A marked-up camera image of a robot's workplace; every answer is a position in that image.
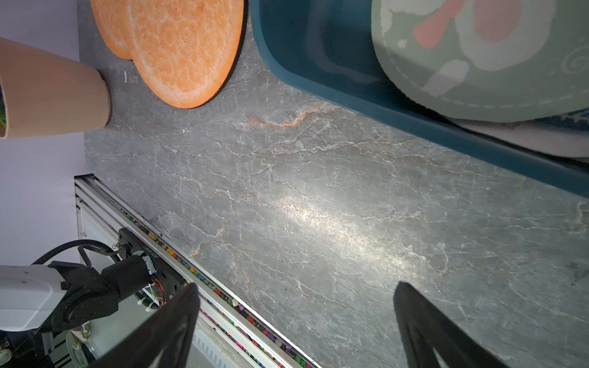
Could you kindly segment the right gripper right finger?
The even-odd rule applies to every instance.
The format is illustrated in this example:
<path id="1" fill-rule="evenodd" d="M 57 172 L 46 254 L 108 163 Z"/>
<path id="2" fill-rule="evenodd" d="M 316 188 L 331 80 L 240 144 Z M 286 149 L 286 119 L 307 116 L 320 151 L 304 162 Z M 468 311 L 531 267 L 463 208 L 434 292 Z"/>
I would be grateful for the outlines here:
<path id="1" fill-rule="evenodd" d="M 505 367 L 411 284 L 400 282 L 394 311 L 409 367 Z"/>

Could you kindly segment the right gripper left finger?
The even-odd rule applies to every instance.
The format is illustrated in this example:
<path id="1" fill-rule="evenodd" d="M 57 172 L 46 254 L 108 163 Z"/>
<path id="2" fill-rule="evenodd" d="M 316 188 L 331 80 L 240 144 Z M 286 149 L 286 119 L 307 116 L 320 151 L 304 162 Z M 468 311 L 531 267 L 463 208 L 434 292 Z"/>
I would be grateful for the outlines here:
<path id="1" fill-rule="evenodd" d="M 190 283 L 179 290 L 133 333 L 91 367 L 185 367 L 200 311 L 199 289 Z"/>

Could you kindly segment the blue orange animals coaster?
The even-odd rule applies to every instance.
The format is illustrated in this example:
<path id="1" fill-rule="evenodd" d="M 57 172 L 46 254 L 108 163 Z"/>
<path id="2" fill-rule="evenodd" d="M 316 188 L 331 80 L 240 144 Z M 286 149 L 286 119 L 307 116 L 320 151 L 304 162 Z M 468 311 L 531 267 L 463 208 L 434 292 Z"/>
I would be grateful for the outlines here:
<path id="1" fill-rule="evenodd" d="M 577 110 L 563 113 L 552 117 L 544 117 L 535 120 L 536 123 L 544 124 L 559 129 L 589 131 L 589 109 Z"/>

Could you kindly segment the pale green bunny coaster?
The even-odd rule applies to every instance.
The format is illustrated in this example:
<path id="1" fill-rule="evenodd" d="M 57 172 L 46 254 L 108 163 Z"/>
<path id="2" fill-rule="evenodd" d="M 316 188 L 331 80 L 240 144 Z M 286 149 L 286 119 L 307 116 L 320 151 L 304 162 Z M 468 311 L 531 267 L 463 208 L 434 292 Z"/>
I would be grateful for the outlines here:
<path id="1" fill-rule="evenodd" d="M 380 67 L 447 118 L 514 123 L 588 107 L 586 1 L 375 1 Z"/>

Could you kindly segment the orange cork coaster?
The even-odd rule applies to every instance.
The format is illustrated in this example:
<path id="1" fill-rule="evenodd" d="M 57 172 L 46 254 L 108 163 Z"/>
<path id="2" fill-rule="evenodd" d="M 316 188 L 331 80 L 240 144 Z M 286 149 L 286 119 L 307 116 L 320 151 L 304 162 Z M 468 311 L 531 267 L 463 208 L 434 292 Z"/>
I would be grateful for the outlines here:
<path id="1" fill-rule="evenodd" d="M 90 6 L 101 37 L 118 58 L 131 60 L 126 41 L 126 1 L 91 0 Z"/>
<path id="2" fill-rule="evenodd" d="M 182 109 L 213 99 L 236 63 L 246 6 L 245 1 L 128 1 L 127 47 L 150 90 Z"/>

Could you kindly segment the teal plastic storage box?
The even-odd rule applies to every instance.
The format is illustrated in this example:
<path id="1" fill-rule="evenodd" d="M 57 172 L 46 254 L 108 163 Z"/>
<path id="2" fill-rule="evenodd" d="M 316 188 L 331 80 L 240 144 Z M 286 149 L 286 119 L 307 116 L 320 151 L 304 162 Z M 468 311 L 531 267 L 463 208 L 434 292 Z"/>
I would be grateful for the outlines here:
<path id="1" fill-rule="evenodd" d="M 588 165 L 458 127 L 410 101 L 380 67 L 369 1 L 251 1 L 256 45 L 281 81 L 460 153 L 582 197 Z"/>

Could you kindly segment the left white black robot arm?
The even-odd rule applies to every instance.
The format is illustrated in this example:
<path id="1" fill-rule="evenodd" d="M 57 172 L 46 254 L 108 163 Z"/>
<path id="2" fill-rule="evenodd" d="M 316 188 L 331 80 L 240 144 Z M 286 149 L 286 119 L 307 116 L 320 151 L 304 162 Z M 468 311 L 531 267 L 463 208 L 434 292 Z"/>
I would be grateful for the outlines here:
<path id="1" fill-rule="evenodd" d="M 115 263 L 97 271 L 89 261 L 54 261 L 55 256 L 70 248 L 76 248 L 84 259 L 88 251 L 94 251 Z M 11 333 L 70 330 L 114 314 L 121 301 L 155 279 L 155 265 L 145 251 L 119 259 L 118 253 L 102 242 L 68 242 L 32 265 L 1 268 L 1 329 Z"/>

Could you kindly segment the small potted green plant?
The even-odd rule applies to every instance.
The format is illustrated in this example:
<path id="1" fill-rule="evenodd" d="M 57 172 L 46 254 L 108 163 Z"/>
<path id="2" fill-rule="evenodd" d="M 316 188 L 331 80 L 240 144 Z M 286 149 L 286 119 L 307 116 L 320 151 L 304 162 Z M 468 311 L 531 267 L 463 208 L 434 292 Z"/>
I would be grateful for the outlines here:
<path id="1" fill-rule="evenodd" d="M 93 67 L 1 39 L 1 138 L 100 130 L 110 119 L 107 84 Z"/>

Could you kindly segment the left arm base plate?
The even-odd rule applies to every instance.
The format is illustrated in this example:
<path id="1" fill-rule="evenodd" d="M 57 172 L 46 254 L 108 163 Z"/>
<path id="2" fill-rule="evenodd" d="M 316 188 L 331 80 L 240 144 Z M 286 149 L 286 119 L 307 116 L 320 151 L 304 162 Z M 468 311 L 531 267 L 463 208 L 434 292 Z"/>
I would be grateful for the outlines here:
<path id="1" fill-rule="evenodd" d="M 124 257 L 140 256 L 147 267 L 150 283 L 147 294 L 161 307 L 172 301 L 187 283 L 185 278 L 170 266 L 166 259 L 150 248 L 149 244 L 128 228 L 119 230 L 119 242 L 125 248 Z"/>

